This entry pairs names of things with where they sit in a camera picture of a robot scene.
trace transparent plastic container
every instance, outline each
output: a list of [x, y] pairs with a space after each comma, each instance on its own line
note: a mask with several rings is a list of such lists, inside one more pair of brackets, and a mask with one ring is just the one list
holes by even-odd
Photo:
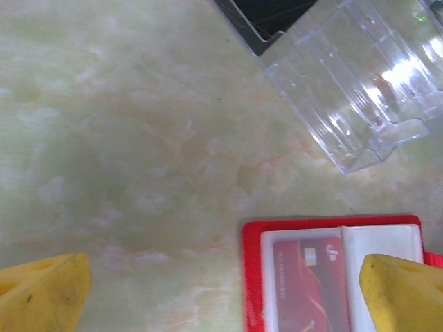
[[443, 39], [430, 3], [319, 0], [268, 39], [233, 0], [215, 3], [343, 173], [443, 123]]

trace black object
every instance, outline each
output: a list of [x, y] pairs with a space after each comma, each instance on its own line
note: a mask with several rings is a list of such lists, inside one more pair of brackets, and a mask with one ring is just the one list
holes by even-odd
[[429, 9], [437, 17], [438, 21], [443, 24], [443, 1], [436, 0], [429, 4]]
[[260, 56], [317, 0], [214, 0], [225, 17]]

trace red border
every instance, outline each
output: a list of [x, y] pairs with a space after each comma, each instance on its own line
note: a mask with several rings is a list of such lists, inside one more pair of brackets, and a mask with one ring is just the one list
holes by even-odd
[[[417, 216], [371, 216], [335, 219], [307, 219], [297, 221], [252, 221], [243, 227], [244, 264], [244, 308], [246, 332], [264, 332], [262, 317], [262, 260], [260, 238], [263, 232], [274, 230], [306, 230], [313, 228], [334, 228], [340, 226], [371, 226], [413, 224], [422, 229]], [[431, 254], [423, 249], [424, 263], [443, 268], [443, 256]]]

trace green marble countertop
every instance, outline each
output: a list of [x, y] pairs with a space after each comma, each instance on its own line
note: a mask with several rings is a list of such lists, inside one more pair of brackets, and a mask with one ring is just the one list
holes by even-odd
[[86, 252], [78, 332], [241, 331], [239, 224], [410, 212], [443, 132], [349, 176], [204, 0], [0, 3], [0, 268]]

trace yellow sponge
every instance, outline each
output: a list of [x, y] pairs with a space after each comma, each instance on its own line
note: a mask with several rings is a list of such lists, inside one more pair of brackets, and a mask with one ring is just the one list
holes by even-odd
[[92, 284], [85, 254], [0, 270], [0, 332], [72, 332]]
[[368, 255], [360, 287], [378, 332], [443, 331], [442, 269]]

